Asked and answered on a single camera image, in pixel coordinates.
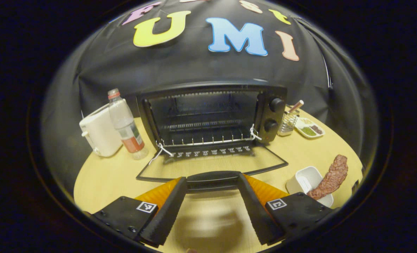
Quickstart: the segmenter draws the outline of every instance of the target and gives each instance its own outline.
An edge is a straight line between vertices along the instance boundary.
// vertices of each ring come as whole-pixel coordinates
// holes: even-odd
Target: steak
[[[347,170],[347,157],[340,154],[337,155],[332,165],[330,165],[327,174],[325,174],[324,179],[322,179],[318,187],[307,192],[307,195],[315,200],[319,200],[336,191],[345,180]]]

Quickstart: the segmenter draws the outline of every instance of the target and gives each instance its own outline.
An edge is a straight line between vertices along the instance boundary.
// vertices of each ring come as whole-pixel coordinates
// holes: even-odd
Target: black cloth backdrop
[[[83,41],[51,82],[41,114],[44,155],[58,183],[72,195],[79,170],[91,153],[91,147],[81,137],[79,122],[82,114],[86,116],[107,104],[110,89],[118,88],[138,116],[135,95],[143,89],[220,78],[258,78],[272,85],[285,85],[289,104],[302,99],[303,110],[337,132],[364,164],[370,163],[372,155],[362,154],[362,150],[375,146],[377,139],[369,135],[374,135],[378,127],[376,118],[369,118],[364,108],[375,101],[370,86],[348,53],[296,13],[270,2],[250,2],[263,13],[245,9],[237,0],[162,1],[141,18],[122,26],[137,8],[126,11]],[[291,25],[276,19],[269,8],[287,16]],[[183,10],[191,14],[186,16],[185,29],[178,37],[147,48],[133,45],[136,24],[160,17],[153,32],[165,32],[170,27],[166,16]],[[247,22],[262,26],[268,55],[251,55],[245,51],[246,45],[241,52],[233,47],[226,53],[210,52],[213,30],[205,21],[210,17],[228,19],[237,29]],[[275,31],[293,37],[299,61],[282,56],[282,42]],[[366,133],[369,128],[375,131]]]

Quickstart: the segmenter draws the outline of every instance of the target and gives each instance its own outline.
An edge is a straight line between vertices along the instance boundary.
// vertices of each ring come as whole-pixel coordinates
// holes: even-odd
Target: bottle label
[[[119,129],[118,132],[121,135],[121,141],[130,153],[134,153],[143,149],[144,142],[139,135],[139,131],[135,124],[131,124],[125,128]]]

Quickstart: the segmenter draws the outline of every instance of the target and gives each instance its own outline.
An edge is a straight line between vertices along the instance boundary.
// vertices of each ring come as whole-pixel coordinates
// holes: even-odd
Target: toaster oven
[[[287,89],[265,82],[199,82],[167,85],[137,96],[152,143],[169,151],[274,140]]]
[[[166,85],[136,96],[157,153],[136,177],[166,182],[187,176],[190,191],[226,189],[247,175],[288,165],[274,140],[287,89],[263,80]]]

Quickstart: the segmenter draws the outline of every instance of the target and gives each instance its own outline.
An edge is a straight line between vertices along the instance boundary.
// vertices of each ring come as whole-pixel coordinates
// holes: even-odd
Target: blue letter m
[[[261,37],[263,27],[246,23],[241,28],[241,31],[238,31],[227,19],[208,18],[206,21],[213,27],[213,44],[208,46],[208,50],[212,52],[228,52],[230,50],[230,46],[226,44],[226,38],[228,38],[237,52],[242,50],[248,40],[247,53],[257,56],[268,55],[263,45],[263,38]]]

